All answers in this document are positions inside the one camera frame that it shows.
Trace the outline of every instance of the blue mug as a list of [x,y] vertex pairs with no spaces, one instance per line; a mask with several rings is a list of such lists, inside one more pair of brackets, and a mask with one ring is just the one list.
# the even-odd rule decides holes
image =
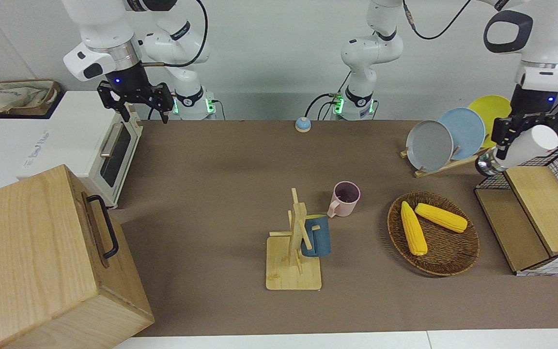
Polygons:
[[301,242],[303,256],[322,257],[330,253],[330,233],[326,214],[311,214],[305,217],[305,230],[313,248],[308,250],[304,241]]

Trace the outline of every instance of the yellow plate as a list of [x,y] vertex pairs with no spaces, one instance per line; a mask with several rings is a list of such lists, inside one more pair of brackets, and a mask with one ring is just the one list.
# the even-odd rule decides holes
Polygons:
[[469,109],[478,113],[483,120],[483,125],[485,125],[485,132],[487,137],[483,141],[483,148],[492,148],[495,146],[490,136],[492,135],[492,127],[494,126],[494,119],[498,117],[508,117],[512,111],[510,102],[507,98],[501,97],[500,95],[485,95],[474,100],[470,105]]

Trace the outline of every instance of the brown tablecloth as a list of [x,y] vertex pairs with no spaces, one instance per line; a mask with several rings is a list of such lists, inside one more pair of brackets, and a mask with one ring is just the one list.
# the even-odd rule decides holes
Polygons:
[[[416,122],[146,122],[119,204],[156,323],[141,336],[558,327],[558,278],[516,277],[473,193],[465,165],[416,179],[399,157]],[[330,220],[321,291],[267,291],[265,242],[288,230],[291,187],[326,212],[338,181],[357,183],[352,215]],[[458,204],[481,252],[469,271],[423,276],[390,245],[401,194]]]

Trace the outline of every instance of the oven door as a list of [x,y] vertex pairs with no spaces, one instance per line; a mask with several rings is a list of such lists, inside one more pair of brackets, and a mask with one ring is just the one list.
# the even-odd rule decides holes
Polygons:
[[101,192],[110,194],[108,201],[111,203],[107,203],[109,206],[117,203],[137,141],[138,135],[132,126],[118,121],[111,126],[107,140],[100,150],[102,163],[94,175],[94,181]]

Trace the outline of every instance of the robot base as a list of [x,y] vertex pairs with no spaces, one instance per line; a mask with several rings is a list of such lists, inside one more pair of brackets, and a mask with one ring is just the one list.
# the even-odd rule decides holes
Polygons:
[[364,107],[357,108],[350,101],[346,102],[343,99],[339,99],[335,108],[333,109],[333,115],[335,120],[348,120],[348,121],[361,121],[361,120],[372,120],[374,118],[374,100],[370,100],[368,104]]
[[217,110],[212,102],[215,99],[215,94],[203,88],[204,93],[202,97],[195,103],[194,106],[188,107],[182,104],[178,99],[173,99],[175,102],[173,107],[173,115],[176,119],[181,120],[216,120]]

